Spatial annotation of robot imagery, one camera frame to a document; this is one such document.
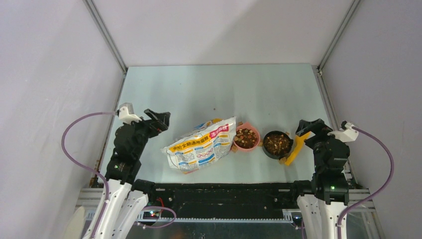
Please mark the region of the yellow plastic scoop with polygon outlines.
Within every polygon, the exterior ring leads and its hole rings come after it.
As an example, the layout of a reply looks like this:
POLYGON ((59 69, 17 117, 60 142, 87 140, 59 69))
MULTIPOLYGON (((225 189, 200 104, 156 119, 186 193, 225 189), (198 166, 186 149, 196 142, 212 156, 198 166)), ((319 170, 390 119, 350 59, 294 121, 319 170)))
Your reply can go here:
POLYGON ((286 161, 284 162, 285 165, 289 166, 296 159, 302 148, 305 146, 305 140, 308 139, 309 135, 310 132, 307 132, 302 136, 295 136, 293 151, 288 155, 286 161))

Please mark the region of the printed cat food bag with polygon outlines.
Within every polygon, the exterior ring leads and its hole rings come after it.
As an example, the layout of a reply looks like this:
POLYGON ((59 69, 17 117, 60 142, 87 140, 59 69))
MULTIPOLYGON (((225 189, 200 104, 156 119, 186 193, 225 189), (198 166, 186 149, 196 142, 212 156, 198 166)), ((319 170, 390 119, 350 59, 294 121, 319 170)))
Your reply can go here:
POLYGON ((236 117, 212 119, 165 146, 169 166, 183 174, 207 167, 229 154, 236 131, 236 117))

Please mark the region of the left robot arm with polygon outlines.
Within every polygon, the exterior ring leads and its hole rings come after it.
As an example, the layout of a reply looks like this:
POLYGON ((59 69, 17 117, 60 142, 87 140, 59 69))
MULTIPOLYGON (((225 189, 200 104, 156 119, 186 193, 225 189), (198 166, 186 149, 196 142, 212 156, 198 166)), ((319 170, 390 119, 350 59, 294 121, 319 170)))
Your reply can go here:
POLYGON ((122 121, 115 131, 113 151, 106 168, 104 190, 85 239, 124 239, 144 207, 157 202, 157 193, 150 188, 152 182, 139 190, 141 183, 136 176, 141 167, 140 158, 149 139, 169 127, 170 112, 156 113, 146 109, 150 118, 144 120, 127 106, 121 107, 117 116, 122 121))

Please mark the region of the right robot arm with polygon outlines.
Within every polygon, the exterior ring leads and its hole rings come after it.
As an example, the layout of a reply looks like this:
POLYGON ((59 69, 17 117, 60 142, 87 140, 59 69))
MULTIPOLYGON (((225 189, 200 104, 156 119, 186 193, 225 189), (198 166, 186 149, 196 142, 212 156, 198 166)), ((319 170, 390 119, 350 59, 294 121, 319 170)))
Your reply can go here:
POLYGON ((313 151, 315 170, 312 179, 293 182, 289 200, 300 208, 302 222, 309 239, 345 239, 346 216, 342 212, 349 203, 349 185, 343 173, 350 156, 346 143, 331 134, 323 120, 300 120, 297 136, 312 132, 304 141, 313 151))

